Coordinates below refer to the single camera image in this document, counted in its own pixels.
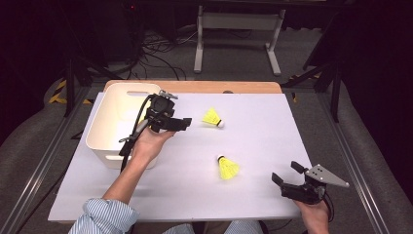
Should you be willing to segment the person's right hand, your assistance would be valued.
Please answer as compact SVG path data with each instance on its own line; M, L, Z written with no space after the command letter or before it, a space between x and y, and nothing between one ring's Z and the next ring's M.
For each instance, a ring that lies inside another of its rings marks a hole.
M300 210L308 234L329 234L329 209L323 201L314 205L299 201L294 201L294 204Z

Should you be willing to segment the aluminium floor rail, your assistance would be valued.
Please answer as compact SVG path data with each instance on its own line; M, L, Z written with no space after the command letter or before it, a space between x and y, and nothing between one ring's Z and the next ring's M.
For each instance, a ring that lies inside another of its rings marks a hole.
M93 106L48 103L0 146L0 234L66 234L48 221Z
M319 103L328 119L330 128L337 138L340 145L343 160L352 178L353 185L357 191L359 200L361 201L369 221L376 234L390 234L389 228L383 219L383 216L372 196L372 192L367 185L367 182L357 164L356 158L351 150L349 143L340 127L333 119L330 111L329 97L326 94L317 94Z

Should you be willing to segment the person's striped blue shirt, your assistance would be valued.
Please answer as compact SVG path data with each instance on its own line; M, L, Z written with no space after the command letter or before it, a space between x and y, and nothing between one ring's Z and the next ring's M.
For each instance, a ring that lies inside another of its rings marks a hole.
M126 234L139 218L139 212L118 200L92 198L83 205L68 234ZM256 220L231 221L223 234L264 234Z

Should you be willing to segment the yellow plastic shuttlecock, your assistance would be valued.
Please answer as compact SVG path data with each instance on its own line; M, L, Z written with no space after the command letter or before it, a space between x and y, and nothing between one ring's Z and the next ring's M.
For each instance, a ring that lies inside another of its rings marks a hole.
M203 122L211 124L217 128L223 128L225 126L224 121L219 117L216 110L211 107L203 117Z
M240 166L237 163L227 159L224 155L219 155L217 162L222 179L231 179L236 176L240 170Z

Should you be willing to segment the white plastic storage bin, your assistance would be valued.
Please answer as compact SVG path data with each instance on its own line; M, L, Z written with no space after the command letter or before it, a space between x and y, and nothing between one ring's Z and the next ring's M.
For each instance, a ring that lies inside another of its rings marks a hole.
M120 139L128 137L144 100L161 88L148 83L115 83L103 94L93 117L87 147L109 169L120 169L123 147Z

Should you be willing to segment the person's left hand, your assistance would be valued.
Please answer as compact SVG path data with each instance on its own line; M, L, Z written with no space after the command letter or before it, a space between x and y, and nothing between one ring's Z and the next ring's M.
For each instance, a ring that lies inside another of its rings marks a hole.
M155 133L145 128L134 144L132 158L149 164L159 155L167 140L174 135L175 132Z

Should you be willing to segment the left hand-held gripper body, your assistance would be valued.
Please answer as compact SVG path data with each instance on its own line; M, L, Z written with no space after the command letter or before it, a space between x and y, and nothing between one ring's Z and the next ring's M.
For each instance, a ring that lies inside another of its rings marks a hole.
M158 133L160 130L168 130L169 127L178 126L172 122L174 114L174 102L162 94L149 96L150 105L146 109L144 119L148 121L149 128Z

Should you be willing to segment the white metal stand frame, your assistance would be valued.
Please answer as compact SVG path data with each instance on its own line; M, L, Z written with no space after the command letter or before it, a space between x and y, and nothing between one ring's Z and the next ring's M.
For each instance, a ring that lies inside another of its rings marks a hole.
M276 57L275 48L282 29L285 10L280 10L275 15L234 14L205 12L200 6L197 17L197 47L194 60L194 72L201 73L203 66L205 29L241 29L272 31L272 39L265 44L269 63L275 76L282 74Z

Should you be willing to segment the black tripod stand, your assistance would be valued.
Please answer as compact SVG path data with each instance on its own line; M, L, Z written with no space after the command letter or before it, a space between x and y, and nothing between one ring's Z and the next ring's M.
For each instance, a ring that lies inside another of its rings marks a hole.
M66 59L66 72L64 76L66 80L66 111L64 116L68 117L74 111L77 104L75 100L75 79L78 79L82 87L89 87L93 82L92 76L88 71L89 67L110 80L121 80L121 77L85 56L81 56L77 52L78 47L75 45L74 39L67 33L62 32L60 40Z
M324 93L329 86L332 86L332 93L330 99L330 114L335 123L339 122L338 119L338 105L341 88L341 63L340 62L328 62L323 65L317 66L310 71L305 72L293 79L289 79L286 83L282 83L282 88L293 88L294 86L308 80L309 78L319 75L318 81L313 86L316 93Z

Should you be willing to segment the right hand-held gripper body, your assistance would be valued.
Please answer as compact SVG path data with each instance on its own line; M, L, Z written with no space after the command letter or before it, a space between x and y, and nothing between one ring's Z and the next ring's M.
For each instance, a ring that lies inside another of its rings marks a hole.
M324 199L326 195L326 185L336 185L341 187L349 187L350 184L335 175L325 167L317 164L303 173L304 183L294 185L283 183L281 193L283 197L303 202L305 204L314 205Z

